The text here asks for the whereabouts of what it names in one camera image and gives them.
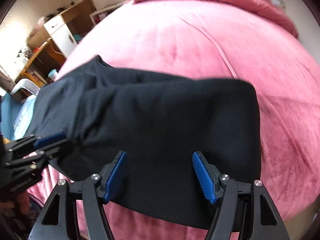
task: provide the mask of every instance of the black fabric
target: black fabric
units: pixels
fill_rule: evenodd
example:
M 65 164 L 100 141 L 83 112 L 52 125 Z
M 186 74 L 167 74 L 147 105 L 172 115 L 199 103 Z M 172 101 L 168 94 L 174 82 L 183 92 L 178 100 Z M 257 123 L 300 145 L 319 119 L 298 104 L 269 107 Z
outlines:
M 192 167 L 196 150 L 238 181 L 260 178 L 259 107 L 240 80 L 194 81 L 96 57 L 40 90 L 26 134 L 61 131 L 76 145 L 59 161 L 66 175 L 83 180 L 125 150 L 129 176 L 114 201 L 182 225 L 211 223 Z

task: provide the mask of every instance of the white drawer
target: white drawer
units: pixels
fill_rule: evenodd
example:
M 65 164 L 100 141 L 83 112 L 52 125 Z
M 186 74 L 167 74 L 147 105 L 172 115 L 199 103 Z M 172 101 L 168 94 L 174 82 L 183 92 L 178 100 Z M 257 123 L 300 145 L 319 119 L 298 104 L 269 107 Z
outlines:
M 58 30 L 62 25 L 64 25 L 64 21 L 61 17 L 61 15 L 57 15 L 47 21 L 43 26 L 47 30 L 47 32 L 51 35 L 56 30 Z

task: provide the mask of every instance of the cabinet handle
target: cabinet handle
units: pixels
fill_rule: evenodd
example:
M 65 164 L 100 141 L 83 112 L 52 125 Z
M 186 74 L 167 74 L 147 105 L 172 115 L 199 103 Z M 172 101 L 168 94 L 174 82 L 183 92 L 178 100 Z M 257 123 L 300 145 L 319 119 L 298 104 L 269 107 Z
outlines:
M 74 43 L 75 41 L 73 40 L 73 38 L 71 37 L 71 35 L 69 34 L 69 40 Z

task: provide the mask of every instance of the bed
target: bed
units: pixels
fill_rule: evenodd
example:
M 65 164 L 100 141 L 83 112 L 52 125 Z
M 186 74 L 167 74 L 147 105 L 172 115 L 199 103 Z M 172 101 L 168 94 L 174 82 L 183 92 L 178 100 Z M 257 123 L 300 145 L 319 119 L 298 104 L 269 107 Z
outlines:
M 308 224 L 319 209 L 320 68 L 297 37 L 294 24 L 268 0 L 129 0 L 81 41 L 58 78 L 100 55 L 115 67 L 250 82 L 260 107 L 261 180 L 283 220 L 308 213 Z M 48 167 L 44 178 L 29 190 L 43 202 L 65 177 Z M 206 234 L 114 203 L 105 210 L 116 239 Z M 81 212 L 78 219 L 85 235 Z M 289 232 L 292 239 L 300 229 Z

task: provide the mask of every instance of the blue rubber pad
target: blue rubber pad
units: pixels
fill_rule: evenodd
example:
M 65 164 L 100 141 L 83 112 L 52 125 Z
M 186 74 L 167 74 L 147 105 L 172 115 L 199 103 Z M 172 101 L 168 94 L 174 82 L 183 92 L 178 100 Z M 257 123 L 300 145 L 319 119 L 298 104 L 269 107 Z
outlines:
M 49 144 L 52 144 L 52 143 L 55 143 L 55 142 L 58 142 L 58 141 L 61 141 L 61 140 L 64 140 L 66 139 L 66 135 L 61 132 L 61 133 L 56 133 L 56 134 L 53 134 L 53 135 L 50 135 L 50 136 L 47 136 L 47 137 L 44 137 L 42 139 L 38 139 L 36 140 L 36 142 L 33 144 L 33 147 L 35 149 L 40 149 L 42 147 L 45 147 Z
M 192 155 L 192 165 L 200 182 L 204 197 L 211 204 L 215 204 L 217 197 L 214 194 L 214 183 L 196 152 Z
M 114 167 L 109 179 L 106 183 L 106 193 L 103 197 L 104 203 L 107 204 L 116 195 L 116 192 L 120 186 L 121 180 L 125 175 L 125 161 L 127 159 L 127 153 L 122 152 L 116 166 Z

